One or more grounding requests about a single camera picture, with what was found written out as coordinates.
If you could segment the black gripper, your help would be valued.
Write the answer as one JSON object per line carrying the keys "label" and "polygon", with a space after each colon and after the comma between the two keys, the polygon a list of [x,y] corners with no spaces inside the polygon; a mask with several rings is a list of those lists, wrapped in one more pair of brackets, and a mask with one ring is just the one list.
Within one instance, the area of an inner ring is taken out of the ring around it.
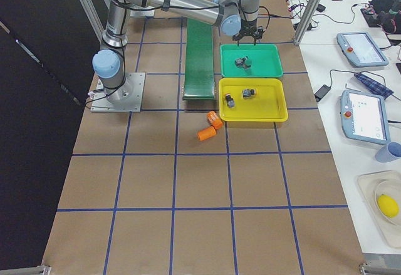
{"label": "black gripper", "polygon": [[241,39],[243,37],[252,37],[253,45],[256,45],[256,41],[263,37],[265,29],[263,26],[258,26],[258,19],[253,19],[251,21],[241,19],[240,31],[232,37],[233,41],[237,41],[237,46],[241,44]]}

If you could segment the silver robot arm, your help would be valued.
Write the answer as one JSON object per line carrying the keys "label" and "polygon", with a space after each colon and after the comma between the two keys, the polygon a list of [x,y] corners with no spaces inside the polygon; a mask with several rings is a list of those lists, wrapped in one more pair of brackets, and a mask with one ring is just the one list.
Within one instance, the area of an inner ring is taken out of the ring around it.
{"label": "silver robot arm", "polygon": [[100,50],[92,59],[103,85],[103,99],[117,111],[134,111],[142,88],[133,82],[125,67],[128,43],[127,21],[131,11],[162,10],[217,26],[240,41],[245,36],[261,39],[265,29],[257,25],[260,0],[110,0],[108,20]]}

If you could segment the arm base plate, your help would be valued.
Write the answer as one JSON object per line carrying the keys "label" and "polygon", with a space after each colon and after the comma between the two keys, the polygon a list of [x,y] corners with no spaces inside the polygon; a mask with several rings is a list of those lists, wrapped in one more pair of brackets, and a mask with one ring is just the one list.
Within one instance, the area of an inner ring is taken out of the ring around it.
{"label": "arm base plate", "polygon": [[96,88],[100,92],[93,95],[90,103],[92,113],[140,112],[142,107],[145,73],[126,73],[125,84],[106,98],[103,83],[98,79]]}
{"label": "arm base plate", "polygon": [[130,17],[131,18],[153,18],[155,14],[155,11],[145,11],[144,9],[139,10],[139,11],[130,11]]}

